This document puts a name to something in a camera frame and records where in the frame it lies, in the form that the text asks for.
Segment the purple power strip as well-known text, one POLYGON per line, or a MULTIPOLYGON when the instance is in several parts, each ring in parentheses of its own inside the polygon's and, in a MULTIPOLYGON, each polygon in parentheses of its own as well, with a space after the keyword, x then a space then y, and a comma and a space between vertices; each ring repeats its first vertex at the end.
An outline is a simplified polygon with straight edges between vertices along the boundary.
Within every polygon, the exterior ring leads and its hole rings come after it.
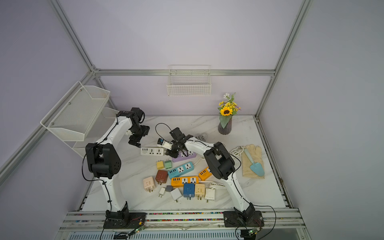
POLYGON ((182 151, 179 152, 179 155, 176 158, 172 158, 172 162, 180 162, 180 161, 185 161, 189 159, 193 159, 197 156, 196 153, 188 151, 187 154, 184 154, 182 151))

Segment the white power strip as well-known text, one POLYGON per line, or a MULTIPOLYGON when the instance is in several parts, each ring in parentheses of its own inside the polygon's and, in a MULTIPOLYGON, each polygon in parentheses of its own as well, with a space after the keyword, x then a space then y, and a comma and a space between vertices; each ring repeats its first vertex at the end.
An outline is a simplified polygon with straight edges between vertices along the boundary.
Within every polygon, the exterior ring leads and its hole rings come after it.
POLYGON ((141 148, 142 156, 163 156, 164 148, 160 147, 143 147, 141 148))

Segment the green small adapter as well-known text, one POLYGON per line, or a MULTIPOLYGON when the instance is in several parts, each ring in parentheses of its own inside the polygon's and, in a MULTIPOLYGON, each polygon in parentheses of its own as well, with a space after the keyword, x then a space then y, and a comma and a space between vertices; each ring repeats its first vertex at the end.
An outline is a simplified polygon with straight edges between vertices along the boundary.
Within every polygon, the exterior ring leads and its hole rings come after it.
POLYGON ((167 161, 165 161, 165 162, 164 162, 164 167, 165 167, 165 169, 166 169, 166 170, 172 169, 172 167, 173 167, 173 166, 172 166, 172 163, 173 163, 173 162, 172 162, 171 160, 167 160, 167 161))

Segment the teal power strip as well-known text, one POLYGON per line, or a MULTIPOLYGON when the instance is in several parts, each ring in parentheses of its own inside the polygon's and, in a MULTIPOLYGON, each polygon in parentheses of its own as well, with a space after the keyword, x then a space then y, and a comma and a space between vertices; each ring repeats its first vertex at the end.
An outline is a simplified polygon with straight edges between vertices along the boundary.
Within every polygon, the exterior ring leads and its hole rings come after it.
POLYGON ((194 164, 192 162, 188 162, 184 165, 181 165, 179 167, 173 168, 168 171, 168 176, 170 179, 180 177, 184 174, 187 174, 191 171, 193 171, 195 168, 194 164))

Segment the yellow cube adapter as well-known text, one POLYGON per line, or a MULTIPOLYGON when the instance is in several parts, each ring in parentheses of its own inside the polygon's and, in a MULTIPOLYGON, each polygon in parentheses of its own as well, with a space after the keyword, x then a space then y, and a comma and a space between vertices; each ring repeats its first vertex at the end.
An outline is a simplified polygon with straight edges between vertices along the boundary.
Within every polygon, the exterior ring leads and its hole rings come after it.
POLYGON ((164 162, 163 161, 158 161, 156 162, 156 166, 158 170, 162 170, 165 168, 164 162))

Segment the brown cube adapter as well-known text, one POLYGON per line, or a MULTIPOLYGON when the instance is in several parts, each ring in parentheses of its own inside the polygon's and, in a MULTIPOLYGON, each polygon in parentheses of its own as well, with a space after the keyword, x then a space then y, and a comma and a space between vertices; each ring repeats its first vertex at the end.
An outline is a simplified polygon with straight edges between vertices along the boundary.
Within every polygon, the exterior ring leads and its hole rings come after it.
POLYGON ((159 185, 165 184, 168 180, 168 172, 166 170, 158 170, 157 175, 155 177, 156 182, 159 185))

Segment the orange power strip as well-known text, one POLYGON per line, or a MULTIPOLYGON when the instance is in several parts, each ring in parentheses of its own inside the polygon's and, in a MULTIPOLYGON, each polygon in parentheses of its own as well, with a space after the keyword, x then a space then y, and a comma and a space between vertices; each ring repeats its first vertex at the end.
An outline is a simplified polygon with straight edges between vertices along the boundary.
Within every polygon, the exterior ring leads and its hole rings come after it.
POLYGON ((190 176, 190 177, 176 177, 171 179, 171 186, 173 188, 182 188, 184 184, 198 184, 199 178, 198 176, 190 176))
POLYGON ((202 170, 198 177, 200 179, 200 181, 206 181, 208 178, 210 178, 212 176, 212 173, 211 173, 211 170, 209 167, 206 167, 204 170, 202 170))

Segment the blue cube adapter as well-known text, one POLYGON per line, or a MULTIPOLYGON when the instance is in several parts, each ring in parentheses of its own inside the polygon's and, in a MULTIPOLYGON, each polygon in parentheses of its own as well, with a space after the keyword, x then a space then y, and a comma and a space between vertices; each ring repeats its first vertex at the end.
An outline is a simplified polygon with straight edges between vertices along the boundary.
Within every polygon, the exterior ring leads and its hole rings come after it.
POLYGON ((183 187, 183 197, 191 200, 195 197, 195 184, 185 183, 183 187))

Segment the beige cube adapter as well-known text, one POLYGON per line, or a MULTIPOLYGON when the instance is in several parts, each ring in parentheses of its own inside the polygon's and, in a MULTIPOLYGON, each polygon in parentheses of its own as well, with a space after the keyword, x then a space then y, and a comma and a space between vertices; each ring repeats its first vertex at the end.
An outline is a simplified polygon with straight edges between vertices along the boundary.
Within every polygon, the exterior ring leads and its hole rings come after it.
POLYGON ((205 184, 195 184, 195 197, 202 200, 205 197, 206 187, 205 184))

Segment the small white plug charger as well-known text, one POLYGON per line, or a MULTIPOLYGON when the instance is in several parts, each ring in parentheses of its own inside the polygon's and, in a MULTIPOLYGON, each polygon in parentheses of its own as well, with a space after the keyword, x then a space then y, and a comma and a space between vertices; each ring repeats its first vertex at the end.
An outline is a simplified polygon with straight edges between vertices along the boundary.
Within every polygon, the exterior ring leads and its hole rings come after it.
POLYGON ((161 187, 161 188, 160 188, 160 191, 159 191, 159 197, 162 198, 163 195, 165 194, 165 192, 166 192, 166 188, 161 187))

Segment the small white adapter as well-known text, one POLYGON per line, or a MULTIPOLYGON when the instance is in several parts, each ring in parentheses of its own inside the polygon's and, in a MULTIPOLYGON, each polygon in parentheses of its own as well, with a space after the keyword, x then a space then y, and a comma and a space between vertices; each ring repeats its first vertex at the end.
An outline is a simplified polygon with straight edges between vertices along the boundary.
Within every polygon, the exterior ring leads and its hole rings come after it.
POLYGON ((181 199, 183 197, 183 195, 181 194, 179 189, 173 189, 170 193, 171 193, 171 196, 172 196, 173 200, 176 203, 178 203, 179 199, 181 199))

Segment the pink white cube adapter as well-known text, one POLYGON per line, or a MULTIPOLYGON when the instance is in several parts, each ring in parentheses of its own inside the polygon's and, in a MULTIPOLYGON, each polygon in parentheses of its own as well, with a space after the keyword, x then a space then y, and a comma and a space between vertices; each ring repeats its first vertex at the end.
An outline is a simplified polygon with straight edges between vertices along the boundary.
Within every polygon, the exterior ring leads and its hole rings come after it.
POLYGON ((152 176, 143 179, 144 190, 151 193, 156 188, 154 178, 152 176))

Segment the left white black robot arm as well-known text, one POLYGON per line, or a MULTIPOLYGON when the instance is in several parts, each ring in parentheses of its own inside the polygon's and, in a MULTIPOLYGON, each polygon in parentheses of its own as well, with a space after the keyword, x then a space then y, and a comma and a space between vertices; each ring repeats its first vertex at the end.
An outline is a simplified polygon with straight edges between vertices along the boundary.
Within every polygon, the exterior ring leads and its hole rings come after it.
POLYGON ((128 208, 118 177, 122 161, 116 148, 125 135, 129 136, 129 145, 141 147, 141 139, 147 136, 150 130, 149 126, 143 125, 144 119, 145 113, 140 108, 119 111, 114 123, 102 137, 86 145, 83 160, 87 160, 89 172, 95 177, 94 181, 101 182, 110 212, 128 208))

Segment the white mesh shelf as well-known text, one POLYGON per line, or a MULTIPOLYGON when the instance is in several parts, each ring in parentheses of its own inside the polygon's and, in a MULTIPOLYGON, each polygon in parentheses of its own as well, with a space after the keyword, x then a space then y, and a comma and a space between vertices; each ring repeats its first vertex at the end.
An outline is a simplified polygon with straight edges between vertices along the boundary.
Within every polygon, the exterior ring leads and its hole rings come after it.
POLYGON ((96 122, 91 127, 90 132, 83 141, 77 141, 72 146, 72 150, 81 158, 86 154, 85 147, 88 143, 95 143, 100 139, 107 130, 114 124, 116 115, 119 111, 111 108, 104 108, 98 116, 96 122))
POLYGON ((76 82, 40 121, 63 142, 82 142, 110 99, 110 91, 76 82))

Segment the teal garden trowel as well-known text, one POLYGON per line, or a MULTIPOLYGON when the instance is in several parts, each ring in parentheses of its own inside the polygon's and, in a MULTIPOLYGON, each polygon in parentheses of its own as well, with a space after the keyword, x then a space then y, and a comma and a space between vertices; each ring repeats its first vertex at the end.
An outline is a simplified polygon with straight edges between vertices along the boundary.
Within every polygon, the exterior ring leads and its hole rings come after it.
POLYGON ((248 149, 244 149, 244 153, 246 154, 246 156, 248 157, 248 159, 251 162, 250 170, 252 172, 254 172, 257 176, 264 177, 265 176, 265 171, 264 171, 264 168, 263 168, 262 164, 259 163, 259 162, 255 163, 255 161, 253 160, 253 158, 252 158, 250 152, 248 151, 248 149))

